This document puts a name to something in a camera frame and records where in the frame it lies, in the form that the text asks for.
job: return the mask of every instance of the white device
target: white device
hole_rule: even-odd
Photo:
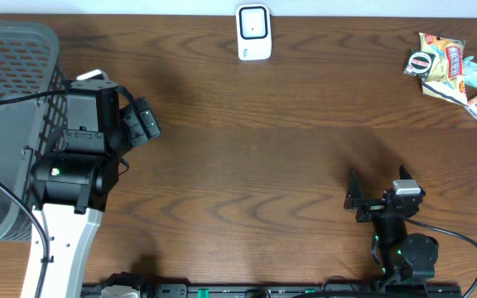
[[[238,57],[240,60],[263,60],[272,54],[270,11],[262,4],[237,8]]]
[[[102,70],[96,69],[96,70],[91,70],[85,74],[81,74],[78,77],[76,77],[76,80],[84,80],[84,79],[89,79],[93,78],[95,76],[102,75],[104,80],[109,80],[108,75],[103,72]]]

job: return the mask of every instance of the black cable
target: black cable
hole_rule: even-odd
[[[29,99],[38,99],[38,98],[44,97],[44,96],[64,94],[64,93],[65,93],[65,90],[51,90],[51,91],[46,91],[46,92],[40,92],[38,94],[31,94],[31,95],[22,96],[22,97],[15,98],[15,99],[2,100],[2,101],[0,101],[0,105],[10,104],[10,103],[20,103],[22,101],[26,101],[26,100],[29,100]]]
[[[477,242],[468,238],[468,237],[466,237],[465,235],[461,235],[460,233],[445,230],[443,228],[434,227],[434,226],[431,226],[430,224],[420,223],[420,222],[418,222],[416,220],[413,220],[413,219],[407,219],[406,217],[404,217],[402,215],[400,215],[400,217],[401,217],[401,219],[404,219],[404,221],[406,221],[410,224],[415,224],[416,226],[419,226],[419,227],[422,227],[422,228],[428,228],[428,229],[433,230],[433,231],[445,233],[449,236],[454,236],[456,238],[459,238],[461,240],[464,240],[464,241],[474,245],[477,248]],[[476,277],[476,279],[474,279],[474,282],[472,283],[472,286],[470,286],[469,290],[467,290],[467,292],[464,293],[463,298],[467,298],[468,296],[470,296],[470,294],[472,294],[472,292],[474,291],[474,289],[476,287],[477,287],[477,277]]]
[[[331,276],[331,277],[327,278],[325,281],[323,281],[323,284],[321,285],[321,291],[324,291],[325,287],[329,284],[329,282],[334,280],[335,278],[344,280],[345,283],[348,284],[353,291],[356,291],[353,284],[347,278],[345,278],[343,276]]]
[[[128,172],[128,170],[130,170],[130,164],[128,163],[127,160],[125,160],[124,158],[121,158],[121,163],[126,166],[126,170],[122,171],[119,175],[122,175],[126,172]]]
[[[380,265],[380,260],[377,257],[377,242],[378,242],[378,235],[373,235],[373,240],[371,241],[371,255],[373,256],[373,261]]]
[[[0,190],[7,195],[14,204],[16,204],[32,221],[32,225],[36,228],[38,233],[40,234],[41,243],[43,244],[43,258],[41,259],[41,270],[40,270],[40,277],[38,278],[38,286],[36,287],[36,298],[40,298],[41,296],[41,288],[43,287],[43,282],[46,279],[46,272],[47,272],[47,263],[49,260],[49,241],[47,239],[46,231],[40,226],[38,220],[34,217],[34,214],[23,204],[23,202],[13,193],[11,192],[5,185],[0,182]]]
[[[353,297],[353,298],[420,298],[420,296],[408,294],[378,293],[366,291],[322,291],[300,294],[292,298],[331,298],[331,297]]]

